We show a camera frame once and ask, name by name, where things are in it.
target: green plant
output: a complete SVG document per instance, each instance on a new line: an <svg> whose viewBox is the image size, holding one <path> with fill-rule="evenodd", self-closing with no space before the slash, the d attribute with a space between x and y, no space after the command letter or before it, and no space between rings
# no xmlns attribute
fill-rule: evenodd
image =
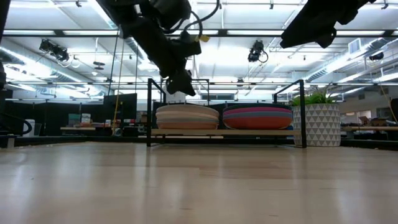
<svg viewBox="0 0 398 224"><path fill-rule="evenodd" d="M324 88L324 90L315 87L310 90L311 94L305 95L304 103L306 105L320 104L320 103L333 103L333 100L328 96L328 88L330 84ZM294 98L291 102L292 106L300 106L300 97Z"/></svg>

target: pipe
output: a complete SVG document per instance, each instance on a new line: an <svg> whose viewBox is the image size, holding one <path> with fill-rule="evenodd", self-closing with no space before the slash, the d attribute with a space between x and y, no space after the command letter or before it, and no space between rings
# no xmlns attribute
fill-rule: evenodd
<svg viewBox="0 0 398 224"><path fill-rule="evenodd" d="M323 65L320 65L319 67L310 70L304 76L304 80L306 82L312 82L317 78L332 73L355 62L355 59L371 56L377 51L380 51L382 47L385 47L396 40L396 38L392 37L378 38L376 40L362 38L361 45L364 46L364 48L360 51L360 53L352 55L349 50L345 50L344 52L338 54L336 57L326 61Z"/></svg>

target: wooden floor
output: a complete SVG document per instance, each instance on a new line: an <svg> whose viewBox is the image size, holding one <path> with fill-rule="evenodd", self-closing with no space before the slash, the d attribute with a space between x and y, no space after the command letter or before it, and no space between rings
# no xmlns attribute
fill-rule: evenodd
<svg viewBox="0 0 398 224"><path fill-rule="evenodd" d="M0 152L2 224L398 220L398 154L354 148L64 144Z"/></svg>

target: ceiling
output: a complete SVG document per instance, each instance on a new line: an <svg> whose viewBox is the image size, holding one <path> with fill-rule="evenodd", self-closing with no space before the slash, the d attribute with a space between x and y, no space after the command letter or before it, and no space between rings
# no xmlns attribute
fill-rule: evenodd
<svg viewBox="0 0 398 224"><path fill-rule="evenodd" d="M190 0L193 10L199 17L207 16L215 7L215 0ZM274 0L274 8L270 9L270 1L266 0L222 0L222 9L203 23L204 29L283 29L301 10L301 0ZM398 0L388 0L390 6L382 10L384 1L376 1L359 11L356 19L347 26L336 25L337 29L396 29L398 28ZM17 0L11 2L6 29L115 29L116 27L101 10L94 0L81 0L82 7L77 7L71 0ZM116 38L91 37L49 37L53 43L66 47L71 58L78 60L64 63L70 75L81 75L87 80L103 82L110 78L118 81L121 73L122 82L134 82L135 76L139 82L148 77L159 80L158 71L148 63L137 60L131 48L121 39L116 45ZM269 61L249 63L249 48L255 40L262 40L269 54ZM317 44L305 44L299 47L282 49L280 38L264 37L213 37L207 43L202 42L202 54L195 57L197 77L209 78L215 82L236 82L245 78L247 82L292 82L296 74L307 73L322 66L328 60L348 49L348 44L354 38L336 38L327 49ZM40 37L7 37L10 41L29 54L36 54L51 61L46 66L57 69L59 64L49 55L39 50L42 41ZM113 63L113 53L116 45L116 58ZM94 61L105 63L104 70L96 71ZM352 75L364 70L363 61L337 70L338 73Z"/></svg>

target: planter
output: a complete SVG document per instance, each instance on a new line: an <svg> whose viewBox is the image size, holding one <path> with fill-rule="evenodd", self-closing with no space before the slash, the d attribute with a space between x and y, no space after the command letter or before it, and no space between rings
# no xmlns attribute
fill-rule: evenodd
<svg viewBox="0 0 398 224"><path fill-rule="evenodd" d="M308 146L340 146L340 109L338 105L306 105L305 115ZM293 121L294 129L301 130L299 106L293 107ZM301 136L294 136L294 143L301 145Z"/></svg>

